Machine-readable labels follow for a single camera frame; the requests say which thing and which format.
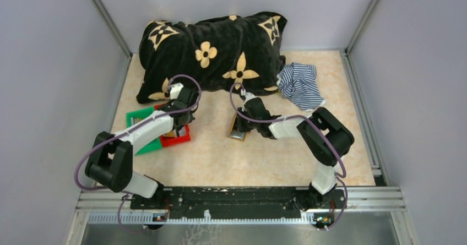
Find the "red plastic bin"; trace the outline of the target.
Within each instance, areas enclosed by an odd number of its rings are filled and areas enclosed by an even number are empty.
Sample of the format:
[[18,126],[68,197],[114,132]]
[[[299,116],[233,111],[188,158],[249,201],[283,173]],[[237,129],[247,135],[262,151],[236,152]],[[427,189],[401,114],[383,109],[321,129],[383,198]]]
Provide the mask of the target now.
[[173,130],[167,134],[160,136],[159,141],[163,148],[191,141],[189,125],[186,124],[180,130]]

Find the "green plastic bin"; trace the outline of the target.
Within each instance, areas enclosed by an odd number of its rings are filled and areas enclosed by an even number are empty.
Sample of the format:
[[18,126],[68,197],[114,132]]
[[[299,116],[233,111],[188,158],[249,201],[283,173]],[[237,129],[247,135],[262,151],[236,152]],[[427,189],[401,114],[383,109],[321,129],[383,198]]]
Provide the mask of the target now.
[[[154,107],[146,107],[141,110],[136,110],[126,113],[126,127],[129,128],[136,123],[142,121],[146,117],[150,116],[155,111]],[[150,153],[152,151],[157,151],[162,148],[160,138],[156,138],[148,143],[146,146],[142,147],[136,155],[142,155]]]

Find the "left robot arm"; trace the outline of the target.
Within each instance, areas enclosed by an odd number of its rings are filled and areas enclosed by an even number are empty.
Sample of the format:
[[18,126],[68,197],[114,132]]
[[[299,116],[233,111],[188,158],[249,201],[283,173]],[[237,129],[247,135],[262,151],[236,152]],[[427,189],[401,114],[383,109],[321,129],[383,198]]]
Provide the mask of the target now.
[[95,138],[85,167],[85,175],[109,190],[143,197],[153,209],[164,204],[164,186],[133,169],[133,158],[149,143],[194,120],[193,108],[200,92],[175,84],[170,100],[136,124],[115,134],[101,132]]

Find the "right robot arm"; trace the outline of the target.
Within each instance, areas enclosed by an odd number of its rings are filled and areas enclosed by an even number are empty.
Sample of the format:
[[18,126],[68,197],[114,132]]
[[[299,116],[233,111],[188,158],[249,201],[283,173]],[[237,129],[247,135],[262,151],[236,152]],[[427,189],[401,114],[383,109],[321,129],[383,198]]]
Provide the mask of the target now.
[[258,97],[243,100],[243,106],[235,109],[234,129],[240,133],[256,130],[271,140],[303,139],[316,158],[317,166],[308,193],[296,200],[305,208],[323,208],[330,203],[337,179],[346,177],[343,157],[355,142],[353,134],[324,107],[317,108],[308,117],[284,117],[271,115]]

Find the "yellow leather card holder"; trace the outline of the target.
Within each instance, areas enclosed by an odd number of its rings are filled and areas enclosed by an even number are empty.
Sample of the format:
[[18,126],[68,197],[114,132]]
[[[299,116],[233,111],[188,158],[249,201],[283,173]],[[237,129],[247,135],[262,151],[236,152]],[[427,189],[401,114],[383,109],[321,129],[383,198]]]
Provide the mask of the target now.
[[235,113],[232,118],[230,130],[227,133],[227,137],[229,139],[233,139],[236,141],[245,141],[248,131],[242,125],[242,123],[243,122],[241,120],[241,117]]

